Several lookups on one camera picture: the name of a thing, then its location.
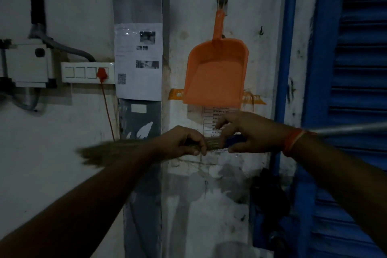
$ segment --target dustpan handle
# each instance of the dustpan handle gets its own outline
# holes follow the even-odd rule
[[[220,40],[222,38],[224,19],[225,19],[225,12],[223,11],[223,9],[219,9],[216,12],[216,17],[215,17],[214,35],[212,36],[213,40]]]

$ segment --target qr code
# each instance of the qr code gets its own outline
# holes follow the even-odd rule
[[[126,85],[126,74],[118,74],[118,85]]]

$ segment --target orange tape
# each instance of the orange tape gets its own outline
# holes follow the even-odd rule
[[[183,100],[184,89],[171,89],[168,100]],[[243,104],[261,104],[266,105],[266,103],[261,99],[260,95],[253,95],[251,92],[245,91],[242,99]]]

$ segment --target hand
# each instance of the hand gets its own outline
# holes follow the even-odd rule
[[[187,139],[197,142],[200,151],[197,149],[185,146]],[[157,153],[162,159],[173,159],[183,155],[203,155],[207,153],[207,146],[204,142],[204,136],[195,129],[176,126],[165,134],[152,140],[152,145],[156,146]]]
[[[216,128],[220,129],[227,123],[230,124],[225,126],[220,135],[220,147],[224,146],[226,138],[234,135],[236,132],[242,133],[247,139],[244,143],[236,143],[231,146],[228,149],[230,153],[279,151],[283,141],[294,129],[257,114],[243,111],[224,114],[220,117]]]

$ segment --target blue shutter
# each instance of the blue shutter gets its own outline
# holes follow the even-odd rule
[[[387,120],[387,0],[317,0],[304,127]],[[387,170],[387,133],[328,141]],[[298,257],[385,257],[353,219],[298,168]]]

